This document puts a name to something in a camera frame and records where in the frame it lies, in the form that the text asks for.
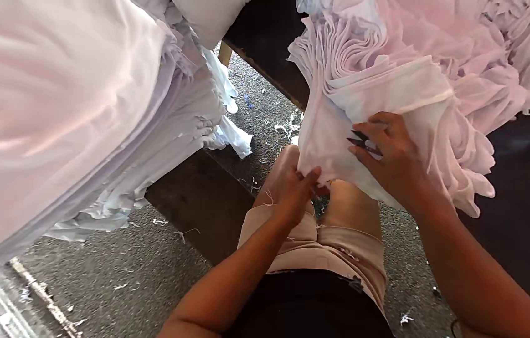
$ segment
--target wooden chair leg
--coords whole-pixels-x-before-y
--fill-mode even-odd
[[[225,42],[221,41],[221,48],[219,49],[219,61],[229,67],[229,60],[231,59],[231,47]]]

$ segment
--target person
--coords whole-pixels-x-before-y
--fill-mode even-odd
[[[530,337],[530,296],[428,180],[402,117],[379,112],[354,128],[383,157],[349,150],[417,221],[463,337]],[[296,146],[282,151],[246,214],[238,250],[194,285],[158,337],[393,337],[383,315],[378,203],[332,181],[318,224],[311,198],[321,168],[303,177],[298,157]]]

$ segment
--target wooden table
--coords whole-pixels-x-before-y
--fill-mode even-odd
[[[288,45],[304,30],[300,22],[303,17],[296,12],[295,1],[252,0],[224,38],[302,110],[309,88],[299,69],[286,58]],[[530,294],[530,117],[520,116],[488,137],[496,150],[497,164],[487,176],[494,184],[496,198],[477,196],[481,217],[460,217]],[[148,190],[148,200],[183,230],[197,227],[218,238],[214,243],[201,239],[207,236],[186,235],[215,264],[235,248],[239,226],[252,204],[252,196],[204,151],[156,182]],[[209,202],[209,210],[199,210]],[[205,226],[207,222],[216,226]]]

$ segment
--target beige pants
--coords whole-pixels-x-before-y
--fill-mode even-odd
[[[273,206],[260,205],[246,213],[238,247],[263,225],[273,213]],[[324,269],[348,279],[357,277],[363,290],[378,305],[382,313],[386,291],[384,246],[374,236],[346,224],[334,224],[328,219],[325,225],[305,212],[300,224],[277,253],[268,274],[289,269]]]

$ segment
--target black shirt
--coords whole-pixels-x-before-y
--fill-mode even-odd
[[[327,270],[265,275],[224,337],[394,337],[358,280]]]

